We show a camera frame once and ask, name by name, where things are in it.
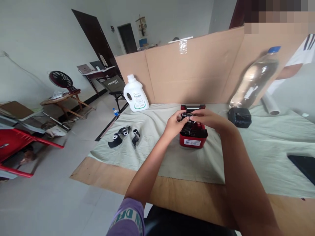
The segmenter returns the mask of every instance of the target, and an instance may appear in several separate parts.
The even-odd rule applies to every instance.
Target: white tiled floor
[[[47,147],[32,178],[0,183],[0,229],[3,236],[105,235],[123,196],[88,186],[69,176],[97,144],[94,140],[113,119],[114,98],[103,95],[91,104],[86,120],[79,120],[64,138]],[[31,172],[34,163],[22,166]],[[150,204],[145,208],[148,214]]]

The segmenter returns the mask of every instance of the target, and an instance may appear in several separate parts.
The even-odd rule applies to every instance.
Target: light green cloth
[[[208,109],[226,117],[227,104],[208,104]],[[179,104],[153,104],[132,112],[128,107],[89,154],[101,162],[138,170],[162,135],[167,119]],[[250,109],[252,124],[240,128],[249,157],[267,193],[293,197],[315,197],[315,186],[287,158],[287,154],[315,157],[315,124],[287,108],[270,116],[262,105]],[[134,134],[108,147],[122,127],[138,129],[141,137],[135,149]],[[177,136],[169,145],[158,175],[176,179],[224,184],[223,156],[219,135],[207,127],[208,138],[202,149],[182,147]]]

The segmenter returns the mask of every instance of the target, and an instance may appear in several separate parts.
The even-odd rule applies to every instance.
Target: hand
[[[179,132],[182,130],[184,125],[189,121],[189,117],[185,117],[182,121],[178,121],[178,116],[182,113],[186,112],[186,110],[179,110],[176,111],[167,121],[163,137],[167,138],[169,141],[171,141],[173,138],[175,138],[176,135],[179,134]]]
[[[200,109],[191,112],[191,114],[197,116],[191,116],[192,121],[203,123],[210,128],[213,128],[218,133],[225,131],[237,130],[236,126],[230,122],[228,119],[210,111],[208,109]]]

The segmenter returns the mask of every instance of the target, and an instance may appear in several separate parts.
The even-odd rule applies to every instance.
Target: blue bottle cap
[[[281,48],[281,46],[276,46],[276,47],[269,48],[268,53],[278,52],[280,50],[280,48]]]

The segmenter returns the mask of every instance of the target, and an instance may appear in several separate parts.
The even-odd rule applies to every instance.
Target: black phone
[[[288,156],[297,168],[315,185],[315,158],[306,156]]]

